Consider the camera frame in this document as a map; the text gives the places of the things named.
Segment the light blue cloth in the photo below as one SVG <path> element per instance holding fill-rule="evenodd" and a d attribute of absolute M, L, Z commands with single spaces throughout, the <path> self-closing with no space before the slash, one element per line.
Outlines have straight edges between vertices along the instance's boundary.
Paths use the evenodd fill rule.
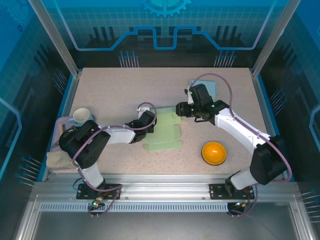
<path fill-rule="evenodd" d="M 212 97 L 212 100 L 214 101 L 216 96 L 217 96 L 217 85 L 215 81 L 209 81 L 209 80 L 198 80 L 196 81 L 195 85 L 198 84 L 203 84 L 206 86 L 206 89 L 208 90 L 209 95 Z"/>

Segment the glass wall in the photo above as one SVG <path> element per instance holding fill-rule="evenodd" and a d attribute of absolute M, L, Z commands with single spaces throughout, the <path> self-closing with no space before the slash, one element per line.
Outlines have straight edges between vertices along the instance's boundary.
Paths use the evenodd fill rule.
<path fill-rule="evenodd" d="M 44 0 L 83 67 L 252 67 L 287 0 Z"/>
<path fill-rule="evenodd" d="M 318 1 L 300 2 L 261 71 L 302 193 L 320 192 L 319 8 Z"/>
<path fill-rule="evenodd" d="M 0 231 L 10 240 L 39 173 L 22 157 L 43 161 L 69 72 L 28 1 L 0 0 L 0 23 Z"/>

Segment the yellow bowl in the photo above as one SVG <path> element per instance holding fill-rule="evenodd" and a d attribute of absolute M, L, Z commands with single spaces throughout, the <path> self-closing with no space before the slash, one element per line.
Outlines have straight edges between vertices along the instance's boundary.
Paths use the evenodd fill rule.
<path fill-rule="evenodd" d="M 218 166 L 226 160 L 227 151 L 220 143 L 212 141 L 203 146 L 201 155 L 207 164 Z"/>

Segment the black mounting plate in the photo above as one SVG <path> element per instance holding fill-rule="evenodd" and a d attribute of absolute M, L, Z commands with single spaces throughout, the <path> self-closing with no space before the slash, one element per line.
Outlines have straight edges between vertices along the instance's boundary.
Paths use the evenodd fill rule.
<path fill-rule="evenodd" d="M 120 184 L 105 184 L 104 185 L 104 189 L 112 189 L 115 187 L 118 187 Z M 117 192 L 119 191 L 119 189 L 117 190 L 113 190 L 111 192 L 109 192 L 107 195 L 103 196 L 104 200 L 113 200 L 117 194 Z M 81 183 L 78 186 L 78 191 L 76 193 L 76 199 L 79 200 L 95 200 L 97 197 L 99 197 L 101 194 L 99 194 L 97 191 L 92 190 L 87 184 L 85 183 Z M 116 200 L 120 199 L 120 195 L 121 193 L 116 197 Z"/>
<path fill-rule="evenodd" d="M 255 194 L 252 186 L 247 186 L 244 190 L 252 191 L 250 193 L 250 200 L 255 199 Z M 225 188 L 224 183 L 220 184 L 209 184 L 209 193 L 211 200 L 248 200 L 248 195 L 243 191 L 237 191 L 229 195 Z"/>

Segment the enclosure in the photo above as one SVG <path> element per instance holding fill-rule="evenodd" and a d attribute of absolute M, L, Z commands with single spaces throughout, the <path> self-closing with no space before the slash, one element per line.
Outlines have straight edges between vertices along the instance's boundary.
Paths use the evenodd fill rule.
<path fill-rule="evenodd" d="M 312 0 L 0 0 L 1 239 L 318 239 L 319 9 Z M 237 115 L 284 139 L 290 182 L 258 185 L 250 215 L 232 218 L 238 201 L 211 199 L 209 185 L 248 168 L 252 154 L 209 122 L 182 119 L 175 149 L 106 146 L 99 170 L 123 188 L 91 219 L 77 170 L 47 167 L 56 121 L 88 108 L 101 125 L 127 124 L 142 102 L 187 101 L 184 89 L 204 73 L 227 79 Z M 229 101 L 223 81 L 201 80 Z M 210 141 L 226 148 L 220 166 L 202 160 Z"/>

